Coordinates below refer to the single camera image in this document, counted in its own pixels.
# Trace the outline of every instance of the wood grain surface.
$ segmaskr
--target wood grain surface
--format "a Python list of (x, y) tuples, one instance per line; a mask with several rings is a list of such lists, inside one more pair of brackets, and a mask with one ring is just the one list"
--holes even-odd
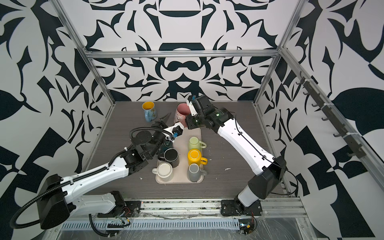
[[(111, 157), (131, 144), (129, 131), (135, 127), (150, 126), (146, 122), (142, 102), (116, 102), (90, 167), (110, 161)], [(157, 118), (171, 113), (167, 125), (173, 125), (177, 102), (156, 102)], [(216, 107), (225, 107), (237, 112), (237, 121), (260, 146), (268, 151), (255, 109), (251, 102), (214, 102)], [(123, 198), (215, 198), (235, 197), (254, 176), (245, 159), (222, 137), (211, 129), (201, 128), (202, 141), (207, 144), (203, 156), (209, 159), (204, 169), (208, 175), (199, 184), (159, 184), (151, 172), (156, 160), (139, 172), (104, 184), (88, 194), (105, 194), (117, 190)], [(283, 193), (280, 184), (274, 192)]]

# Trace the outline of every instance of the black mug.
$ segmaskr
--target black mug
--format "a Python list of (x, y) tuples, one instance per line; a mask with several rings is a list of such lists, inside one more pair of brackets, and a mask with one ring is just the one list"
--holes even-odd
[(164, 161), (169, 163), (172, 168), (175, 168), (179, 165), (180, 159), (179, 159), (179, 153), (174, 148), (169, 148), (164, 152), (164, 155), (161, 154), (157, 157), (160, 161)]

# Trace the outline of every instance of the patterned wall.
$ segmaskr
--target patterned wall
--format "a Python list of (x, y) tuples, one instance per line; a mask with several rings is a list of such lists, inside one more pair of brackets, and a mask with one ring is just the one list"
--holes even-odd
[(94, 60), (116, 101), (253, 100), (271, 57)]
[(110, 104), (47, 0), (1, 1), (0, 58), (1, 239), (28, 240), (40, 226), (10, 218), (48, 176), (82, 171)]
[(94, 51), (276, 49), (297, 0), (63, 0)]
[[(384, 2), (310, 0), (288, 49), (384, 158)], [(384, 192), (284, 60), (260, 100), (276, 152), (299, 180), (298, 192), (321, 239), (384, 239)], [(296, 182), (287, 174), (292, 188)]]

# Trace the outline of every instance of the black and white pattern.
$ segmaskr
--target black and white pattern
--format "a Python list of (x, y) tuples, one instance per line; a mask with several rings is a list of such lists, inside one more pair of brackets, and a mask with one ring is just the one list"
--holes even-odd
[(32, 239), (39, 225), (10, 218), (46, 177), (82, 171), (110, 104), (47, 0), (1, 1), (0, 58), (1, 239)]
[(277, 48), (297, 0), (65, 0), (88, 50)]
[[(309, 0), (288, 50), (384, 158), (384, 2)], [(281, 60), (260, 99), (276, 152), (320, 239), (383, 239), (384, 193)], [(296, 182), (287, 174), (293, 188)]]
[(116, 101), (253, 100), (271, 57), (95, 59)]

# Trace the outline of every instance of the beige tray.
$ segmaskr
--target beige tray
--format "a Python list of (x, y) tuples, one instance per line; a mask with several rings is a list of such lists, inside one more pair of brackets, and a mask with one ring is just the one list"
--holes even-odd
[[(201, 140), (201, 130), (200, 128), (195, 129), (187, 129), (184, 128), (183, 134), (178, 136), (173, 143), (174, 149), (179, 152), (180, 163), (177, 167), (173, 168), (174, 176), (169, 182), (163, 182), (161, 177), (156, 175), (156, 182), (160, 184), (168, 184), (168, 183), (200, 183), (203, 181), (204, 176), (201, 175), (200, 179), (197, 182), (191, 182), (188, 178), (188, 142), (191, 137), (197, 137)], [(163, 163), (164, 161), (157, 160), (157, 166)]]

